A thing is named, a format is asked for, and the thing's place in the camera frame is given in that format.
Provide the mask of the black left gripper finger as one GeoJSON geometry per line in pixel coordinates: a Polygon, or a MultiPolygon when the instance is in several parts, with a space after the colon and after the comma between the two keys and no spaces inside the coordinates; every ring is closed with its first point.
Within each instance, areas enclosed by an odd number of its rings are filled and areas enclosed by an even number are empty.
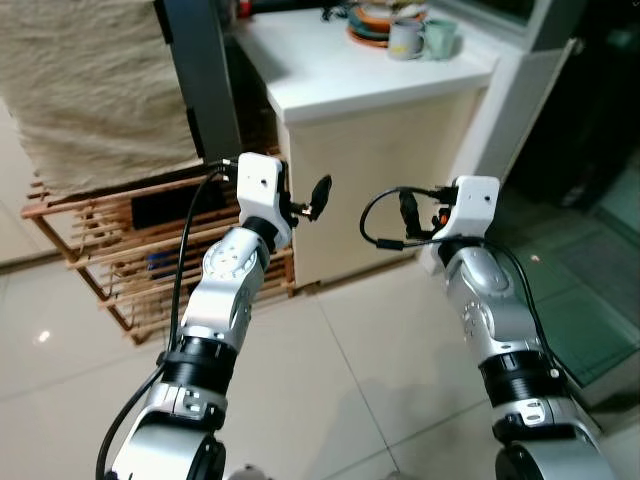
{"type": "Polygon", "coordinates": [[[324,175],[312,188],[310,200],[305,205],[305,216],[308,220],[316,221],[323,214],[326,205],[329,204],[332,184],[332,175],[324,175]]]}

